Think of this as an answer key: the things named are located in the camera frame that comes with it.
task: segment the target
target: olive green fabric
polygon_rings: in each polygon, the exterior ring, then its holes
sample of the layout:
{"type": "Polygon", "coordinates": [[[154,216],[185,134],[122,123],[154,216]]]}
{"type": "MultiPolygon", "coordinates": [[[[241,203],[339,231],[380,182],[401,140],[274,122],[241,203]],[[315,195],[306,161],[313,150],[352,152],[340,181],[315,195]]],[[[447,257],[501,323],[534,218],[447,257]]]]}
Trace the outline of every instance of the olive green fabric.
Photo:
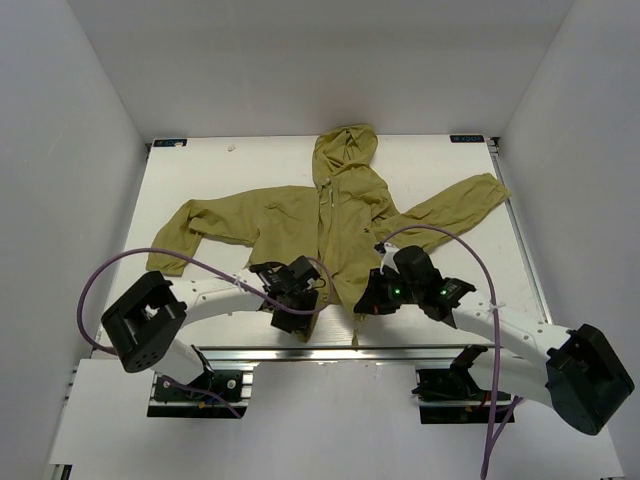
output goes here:
{"type": "MultiPolygon", "coordinates": [[[[360,300],[369,270],[380,265],[374,245],[405,225],[427,223],[463,233],[509,197],[486,173],[463,180],[401,214],[387,184],[370,167],[378,139],[369,125],[321,135],[313,151],[313,187],[274,187],[215,200],[189,200],[162,227],[154,247],[192,256],[203,236],[252,246],[249,264],[290,263],[300,255],[320,258],[332,272],[348,312],[360,300]]],[[[429,172],[415,172],[429,181],[429,172]]],[[[394,237],[397,246],[434,248],[448,240],[428,230],[394,237]]],[[[151,254],[148,270],[181,275],[185,262],[151,254]]],[[[319,301],[325,301],[327,288],[319,301]]]]}

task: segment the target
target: purple cable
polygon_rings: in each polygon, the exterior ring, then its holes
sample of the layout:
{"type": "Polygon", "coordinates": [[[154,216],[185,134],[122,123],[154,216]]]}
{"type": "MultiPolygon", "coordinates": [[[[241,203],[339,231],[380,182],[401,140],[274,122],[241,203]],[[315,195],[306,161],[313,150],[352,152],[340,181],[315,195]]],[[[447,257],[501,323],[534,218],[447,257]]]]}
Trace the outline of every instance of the purple cable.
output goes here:
{"type": "MultiPolygon", "coordinates": [[[[433,225],[414,224],[414,225],[407,225],[406,227],[399,228],[395,232],[391,232],[382,240],[382,243],[387,243],[389,239],[396,236],[400,232],[404,232],[405,230],[411,230],[414,228],[423,228],[426,230],[433,230],[436,232],[444,233],[445,235],[448,235],[449,237],[457,241],[460,245],[462,245],[476,260],[476,262],[478,262],[478,265],[480,265],[480,268],[482,269],[482,272],[484,273],[484,276],[487,279],[487,283],[489,284],[489,299],[491,300],[491,304],[497,305],[496,288],[493,283],[493,279],[491,278],[491,274],[489,274],[489,269],[487,268],[485,263],[482,261],[480,256],[476,253],[476,251],[473,248],[471,248],[471,246],[467,242],[462,240],[462,238],[460,238],[455,233],[449,232],[444,228],[434,227],[433,225]]],[[[495,356],[493,361],[493,379],[491,384],[492,402],[489,404],[489,421],[487,423],[487,435],[484,443],[484,459],[482,461],[482,469],[480,471],[480,478],[482,480],[485,480],[487,478],[487,472],[489,470],[489,459],[491,457],[491,452],[493,450],[493,447],[495,446],[498,440],[498,436],[500,435],[500,433],[502,433],[504,426],[507,424],[507,422],[509,421],[509,418],[513,414],[513,409],[515,409],[516,405],[521,401],[521,399],[518,400],[520,397],[514,398],[513,402],[509,406],[509,412],[505,416],[501,425],[498,427],[498,431],[494,435],[493,430],[496,422],[495,399],[498,398],[498,379],[500,377],[500,317],[498,315],[497,308],[494,308],[492,313],[493,313],[493,344],[494,344],[495,356]]]]}
{"type": "Polygon", "coordinates": [[[323,303],[319,307],[314,308],[313,310],[296,310],[295,308],[287,307],[286,305],[283,305],[282,303],[270,298],[266,293],[253,288],[251,285],[247,285],[244,282],[238,282],[237,279],[232,275],[229,275],[228,273],[224,273],[223,271],[218,270],[215,267],[207,265],[206,263],[203,263],[199,260],[196,260],[195,258],[191,258],[182,253],[173,252],[171,250],[165,250],[164,248],[155,248],[155,247],[134,248],[132,250],[127,250],[125,252],[114,255],[113,257],[111,257],[110,259],[102,263],[102,265],[100,265],[98,268],[96,268],[96,270],[91,274],[91,276],[87,280],[87,283],[85,284],[84,288],[82,289],[82,292],[80,293],[80,298],[78,299],[78,307],[76,308],[76,322],[78,324],[78,330],[80,330],[80,335],[82,335],[82,338],[84,338],[87,341],[87,343],[89,343],[92,347],[102,352],[110,353],[112,355],[116,354],[113,348],[100,345],[93,338],[91,338],[91,335],[89,335],[87,333],[87,330],[84,328],[83,310],[84,310],[84,304],[87,299],[87,295],[89,294],[89,290],[91,289],[91,286],[94,284],[96,279],[100,276],[100,274],[107,269],[107,267],[109,267],[110,265],[116,263],[117,261],[125,257],[130,257],[131,255],[137,255],[140,253],[162,253],[164,255],[169,255],[171,257],[176,257],[176,258],[179,258],[180,260],[184,260],[185,262],[192,263],[197,267],[200,267],[203,270],[206,270],[207,272],[213,273],[214,275],[220,277],[220,279],[226,282],[232,283],[234,285],[238,285],[243,290],[249,293],[252,293],[254,295],[257,295],[258,297],[270,303],[277,309],[283,310],[287,313],[292,313],[294,315],[313,315],[321,312],[331,304],[331,300],[333,299],[333,295],[335,291],[335,286],[333,284],[333,280],[331,279],[331,272],[329,272],[329,269],[324,263],[322,263],[317,258],[313,258],[313,257],[306,257],[306,258],[307,260],[318,265],[327,276],[327,283],[329,283],[329,298],[325,303],[323,303]]]}
{"type": "Polygon", "coordinates": [[[208,391],[208,390],[202,390],[202,389],[200,389],[200,388],[193,388],[193,387],[189,387],[188,385],[184,385],[184,384],[182,384],[182,383],[180,383],[180,382],[178,382],[178,381],[174,380],[173,378],[168,377],[168,376],[166,376],[166,375],[161,375],[161,380],[162,380],[163,382],[164,382],[164,381],[167,381],[167,382],[169,382],[169,385],[171,385],[172,387],[179,388],[180,390],[184,390],[185,392],[201,393],[201,394],[203,394],[203,395],[207,395],[207,396],[209,396],[209,397],[212,397],[213,399],[215,399],[215,400],[219,401],[219,402],[220,402],[220,403],[222,403],[225,407],[227,407],[227,409],[228,409],[231,413],[233,413],[233,415],[234,415],[236,418],[242,418],[242,415],[240,415],[240,414],[238,413],[238,411],[237,411],[235,408],[233,408],[229,402],[227,402],[224,398],[222,398],[222,397],[221,397],[220,395],[218,395],[217,393],[213,393],[213,392],[210,392],[210,391],[208,391]]]}

